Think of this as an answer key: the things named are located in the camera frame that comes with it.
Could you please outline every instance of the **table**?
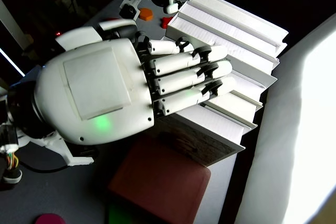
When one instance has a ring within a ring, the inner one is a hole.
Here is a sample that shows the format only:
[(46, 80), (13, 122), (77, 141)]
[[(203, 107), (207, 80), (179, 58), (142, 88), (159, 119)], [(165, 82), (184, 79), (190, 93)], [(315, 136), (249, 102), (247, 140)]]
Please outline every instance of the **table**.
[[(96, 27), (104, 18), (119, 17), (121, 2), (122, 0), (113, 0), (85, 25)], [(164, 14), (163, 9), (150, 0), (143, 0), (139, 7), (152, 9), (154, 18), (150, 22), (137, 20), (138, 29), (145, 31), (153, 39), (162, 38), (165, 30), (160, 27), (160, 18), (172, 15)], [(227, 134), (220, 127), (221, 116), (205, 108), (194, 106), (179, 114), (197, 121), (217, 134)], [(240, 138), (233, 138), (233, 142), (239, 144)], [(41, 214), (55, 213), (62, 216), (66, 223), (105, 223), (107, 199), (103, 187), (113, 176), (131, 144), (132, 138), (126, 138), (100, 145), (100, 155), (94, 164), (70, 167), (53, 174), (36, 174), (22, 167), (23, 178), (15, 189), (0, 192), (0, 222), (32, 223)], [(32, 143), (20, 149), (17, 155), (25, 163), (39, 169), (64, 165), (58, 154)], [(209, 167), (212, 175), (195, 224), (218, 223), (235, 159), (236, 155), (232, 155)]]

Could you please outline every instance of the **green light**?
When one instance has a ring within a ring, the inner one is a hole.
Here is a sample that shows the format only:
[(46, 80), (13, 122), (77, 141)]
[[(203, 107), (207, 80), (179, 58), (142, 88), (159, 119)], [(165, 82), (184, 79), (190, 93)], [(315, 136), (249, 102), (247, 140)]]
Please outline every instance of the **green light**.
[(100, 115), (96, 117), (94, 120), (95, 120), (94, 122), (95, 122), (96, 128), (99, 131), (106, 132), (106, 131), (112, 130), (113, 128), (113, 125), (110, 119), (106, 115)]

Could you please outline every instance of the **pink round object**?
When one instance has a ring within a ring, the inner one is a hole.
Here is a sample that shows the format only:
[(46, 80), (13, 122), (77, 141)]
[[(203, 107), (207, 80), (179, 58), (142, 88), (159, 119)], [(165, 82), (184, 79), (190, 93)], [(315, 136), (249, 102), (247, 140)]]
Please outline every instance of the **pink round object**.
[(35, 224), (66, 224), (66, 223), (59, 215), (45, 214), (38, 217)]

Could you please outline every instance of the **light strip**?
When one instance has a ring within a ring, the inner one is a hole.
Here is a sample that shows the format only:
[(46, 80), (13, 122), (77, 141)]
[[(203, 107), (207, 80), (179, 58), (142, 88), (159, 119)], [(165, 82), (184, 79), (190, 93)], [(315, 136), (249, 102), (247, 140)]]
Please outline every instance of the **light strip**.
[(0, 48), (0, 53), (8, 60), (8, 62), (24, 77), (25, 74), (18, 68), (17, 65), (8, 57), (8, 55)]

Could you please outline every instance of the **stack of books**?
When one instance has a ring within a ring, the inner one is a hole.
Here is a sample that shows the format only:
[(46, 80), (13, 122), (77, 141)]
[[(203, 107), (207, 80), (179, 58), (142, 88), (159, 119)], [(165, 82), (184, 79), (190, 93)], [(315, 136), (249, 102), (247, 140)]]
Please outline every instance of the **stack of books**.
[(189, 0), (168, 24), (166, 37), (187, 37), (194, 48), (224, 45), (232, 64), (229, 74), (236, 80), (234, 91), (206, 101), (203, 106), (243, 127), (243, 134), (263, 107), (260, 95), (277, 78), (278, 55), (287, 46), (288, 32), (224, 0)]

